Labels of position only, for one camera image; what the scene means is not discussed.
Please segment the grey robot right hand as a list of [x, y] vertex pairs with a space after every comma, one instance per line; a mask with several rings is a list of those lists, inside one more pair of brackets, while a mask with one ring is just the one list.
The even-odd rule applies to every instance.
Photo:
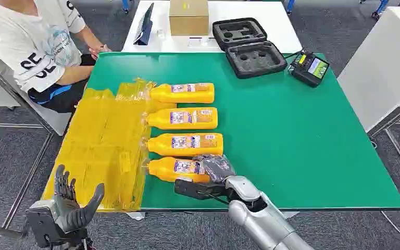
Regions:
[[226, 155], [203, 154], [194, 156], [193, 160], [201, 163], [213, 183], [222, 183], [226, 178], [236, 175]]

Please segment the person's left hand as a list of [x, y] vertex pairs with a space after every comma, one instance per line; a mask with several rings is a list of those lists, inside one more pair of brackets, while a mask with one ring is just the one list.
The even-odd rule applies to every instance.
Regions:
[[97, 60], [100, 53], [112, 52], [112, 50], [106, 44], [104, 44], [103, 46], [100, 47], [94, 47], [94, 48], [89, 47], [89, 52], [91, 54], [91, 57], [94, 60]]

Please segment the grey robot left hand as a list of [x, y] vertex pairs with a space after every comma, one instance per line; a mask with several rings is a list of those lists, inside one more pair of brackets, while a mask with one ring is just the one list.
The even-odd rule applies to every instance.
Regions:
[[93, 219], [99, 205], [105, 196], [105, 185], [97, 185], [93, 197], [87, 205], [80, 207], [76, 199], [75, 179], [68, 180], [69, 171], [64, 165], [59, 165], [54, 177], [54, 196], [58, 217], [56, 223], [65, 232], [85, 228]]

